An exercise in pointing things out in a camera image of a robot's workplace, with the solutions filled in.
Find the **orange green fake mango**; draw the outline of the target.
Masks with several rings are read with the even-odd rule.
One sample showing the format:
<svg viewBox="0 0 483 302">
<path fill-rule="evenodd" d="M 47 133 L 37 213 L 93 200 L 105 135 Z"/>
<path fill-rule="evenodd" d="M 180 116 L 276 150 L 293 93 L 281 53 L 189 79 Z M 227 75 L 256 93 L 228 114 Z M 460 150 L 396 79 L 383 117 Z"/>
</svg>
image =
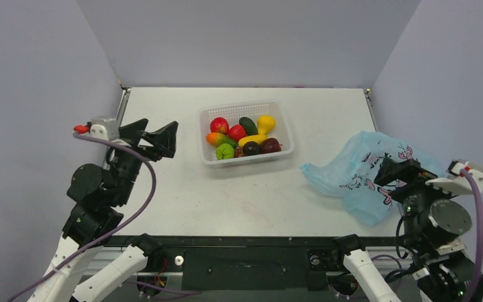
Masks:
<svg viewBox="0 0 483 302">
<path fill-rule="evenodd" d="M 211 132 L 206 136 L 206 141 L 212 145 L 213 147 L 219 147 L 222 144 L 228 144 L 233 148 L 237 148 L 238 143 L 228 137 L 227 135 L 224 135 L 220 132 Z"/>
</svg>

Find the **green fake apple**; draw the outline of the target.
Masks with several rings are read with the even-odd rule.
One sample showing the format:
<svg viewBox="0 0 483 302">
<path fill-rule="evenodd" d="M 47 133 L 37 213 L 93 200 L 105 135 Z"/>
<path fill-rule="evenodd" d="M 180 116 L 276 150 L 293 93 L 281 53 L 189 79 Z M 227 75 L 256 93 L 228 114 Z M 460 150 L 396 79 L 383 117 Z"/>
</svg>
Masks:
<svg viewBox="0 0 483 302">
<path fill-rule="evenodd" d="M 232 159 L 235 156 L 235 148 L 229 143 L 223 143 L 216 147 L 215 155 L 218 160 Z"/>
</svg>

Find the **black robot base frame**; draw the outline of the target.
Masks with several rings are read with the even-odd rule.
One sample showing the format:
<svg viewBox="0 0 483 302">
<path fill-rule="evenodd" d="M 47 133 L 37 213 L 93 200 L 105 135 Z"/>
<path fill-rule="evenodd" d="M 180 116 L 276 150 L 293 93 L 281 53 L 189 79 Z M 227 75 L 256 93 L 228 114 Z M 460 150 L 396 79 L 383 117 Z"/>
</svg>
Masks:
<svg viewBox="0 0 483 302">
<path fill-rule="evenodd" d="M 336 237 L 177 237 L 116 235 L 104 244 L 145 251 L 145 266 L 128 276 L 153 299 L 220 290 L 322 291 L 350 274 Z"/>
</svg>

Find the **light blue plastic bag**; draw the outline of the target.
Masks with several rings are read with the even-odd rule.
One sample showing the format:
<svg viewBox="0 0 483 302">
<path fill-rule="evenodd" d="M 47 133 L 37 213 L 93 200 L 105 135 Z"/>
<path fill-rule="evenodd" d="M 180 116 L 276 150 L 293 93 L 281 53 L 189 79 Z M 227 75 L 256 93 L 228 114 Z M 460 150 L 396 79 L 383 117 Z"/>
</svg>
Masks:
<svg viewBox="0 0 483 302">
<path fill-rule="evenodd" d="M 346 211 L 359 222 L 370 227 L 382 222 L 395 201 L 390 193 L 404 186 L 402 180 L 385 186 L 374 180 L 385 158 L 396 162 L 417 160 L 422 168 L 447 176 L 434 156 L 412 147 L 408 142 L 392 138 L 382 132 L 361 131 L 349 138 L 340 153 L 328 164 L 300 166 L 308 184 L 321 194 L 340 198 Z"/>
</svg>

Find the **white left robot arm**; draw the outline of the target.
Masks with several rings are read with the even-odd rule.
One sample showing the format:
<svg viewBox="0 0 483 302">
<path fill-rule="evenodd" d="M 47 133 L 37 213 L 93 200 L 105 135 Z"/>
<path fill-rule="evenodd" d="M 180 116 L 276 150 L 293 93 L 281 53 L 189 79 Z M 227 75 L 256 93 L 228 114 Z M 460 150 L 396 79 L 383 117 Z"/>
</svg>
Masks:
<svg viewBox="0 0 483 302">
<path fill-rule="evenodd" d="M 90 261 L 112 235 L 135 220 L 157 187 L 152 162 L 174 158 L 178 122 L 148 132 L 148 119 L 121 126 L 115 118 L 93 118 L 77 125 L 73 136 L 108 147 L 105 167 L 84 164 L 72 175 L 67 196 L 75 201 L 62 229 L 57 250 L 44 276 L 27 290 L 30 301 L 79 301 L 76 287 Z M 117 207 L 127 204 L 141 167 L 151 175 L 149 195 L 127 220 Z"/>
</svg>

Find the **dark purple fake mangosteen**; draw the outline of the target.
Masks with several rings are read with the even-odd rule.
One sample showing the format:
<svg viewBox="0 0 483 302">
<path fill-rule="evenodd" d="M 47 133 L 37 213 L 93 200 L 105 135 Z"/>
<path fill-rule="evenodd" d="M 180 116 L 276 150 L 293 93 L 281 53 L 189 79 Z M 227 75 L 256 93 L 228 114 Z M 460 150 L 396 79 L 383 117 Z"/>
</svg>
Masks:
<svg viewBox="0 0 483 302">
<path fill-rule="evenodd" d="M 250 141 L 244 144 L 242 148 L 244 156 L 254 156 L 260 154 L 260 145 L 257 142 Z"/>
</svg>

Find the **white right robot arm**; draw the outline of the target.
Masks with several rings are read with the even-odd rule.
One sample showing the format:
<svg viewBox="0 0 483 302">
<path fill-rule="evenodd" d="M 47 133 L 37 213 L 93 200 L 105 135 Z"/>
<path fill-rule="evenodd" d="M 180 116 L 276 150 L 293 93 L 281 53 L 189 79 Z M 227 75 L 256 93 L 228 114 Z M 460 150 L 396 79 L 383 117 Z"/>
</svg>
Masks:
<svg viewBox="0 0 483 302">
<path fill-rule="evenodd" d="M 407 250 L 412 263 L 382 275 L 357 235 L 334 239 L 330 262 L 346 269 L 370 301 L 397 301 L 391 282 L 412 276 L 423 301 L 483 299 L 483 168 L 454 160 L 447 177 L 422 168 L 413 159 L 384 159 L 374 182 L 402 181 L 391 192 L 401 203 L 403 233 L 396 245 Z"/>
</svg>

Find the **red yellow fake apple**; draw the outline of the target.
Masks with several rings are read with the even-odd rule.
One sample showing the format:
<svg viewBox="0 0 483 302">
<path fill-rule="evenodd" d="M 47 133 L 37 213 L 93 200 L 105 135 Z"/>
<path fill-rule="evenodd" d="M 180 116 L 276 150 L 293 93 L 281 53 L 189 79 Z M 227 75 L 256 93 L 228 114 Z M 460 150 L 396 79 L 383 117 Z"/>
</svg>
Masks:
<svg viewBox="0 0 483 302">
<path fill-rule="evenodd" d="M 210 122 L 209 127 L 210 127 L 211 132 L 221 133 L 221 134 L 224 134 L 224 135 L 227 135 L 229 130 L 230 130 L 230 126 L 229 126 L 228 121 L 223 117 L 217 117 L 217 118 L 213 119 Z"/>
</svg>

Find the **yellow fake banana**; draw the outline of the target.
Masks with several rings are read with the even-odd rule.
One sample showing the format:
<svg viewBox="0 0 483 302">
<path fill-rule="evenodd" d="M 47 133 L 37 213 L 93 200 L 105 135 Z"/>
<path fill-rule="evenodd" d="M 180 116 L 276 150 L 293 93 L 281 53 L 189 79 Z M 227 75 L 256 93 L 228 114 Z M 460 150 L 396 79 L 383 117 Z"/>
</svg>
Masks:
<svg viewBox="0 0 483 302">
<path fill-rule="evenodd" d="M 243 137 L 243 138 L 239 139 L 238 146 L 240 148 L 243 148 L 248 142 L 255 142 L 258 145 L 260 145 L 266 139 L 267 139 L 267 135 L 266 134 L 262 134 L 262 135 L 260 135 L 260 134 L 258 134 L 258 135 L 250 135 L 250 136 L 246 136 L 246 137 Z"/>
</svg>

